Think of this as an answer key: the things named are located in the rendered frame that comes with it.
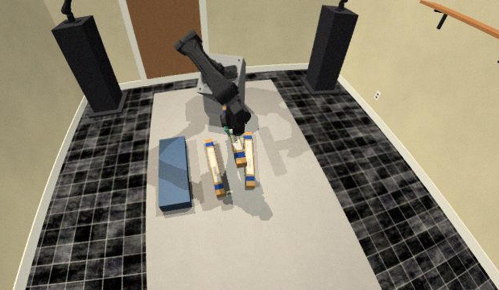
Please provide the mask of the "cream electrode pack with blue band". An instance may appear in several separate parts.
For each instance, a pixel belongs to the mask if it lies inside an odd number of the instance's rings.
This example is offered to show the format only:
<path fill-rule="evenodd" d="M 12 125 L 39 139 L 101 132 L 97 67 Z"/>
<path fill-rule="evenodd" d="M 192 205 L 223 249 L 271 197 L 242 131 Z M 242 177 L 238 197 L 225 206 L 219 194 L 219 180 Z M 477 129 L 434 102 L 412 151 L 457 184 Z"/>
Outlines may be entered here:
<path fill-rule="evenodd" d="M 246 189 L 255 188 L 254 180 L 254 158 L 253 158 L 253 146 L 252 146 L 252 134 L 251 132 L 245 132 L 245 157 L 247 160 L 247 167 L 245 167 L 245 182 Z"/>
<path fill-rule="evenodd" d="M 221 179 L 220 170 L 217 163 L 217 157 L 214 150 L 212 139 L 206 139 L 205 145 L 208 153 L 208 161 L 211 168 L 212 179 L 216 191 L 217 198 L 225 197 L 225 190 Z"/>

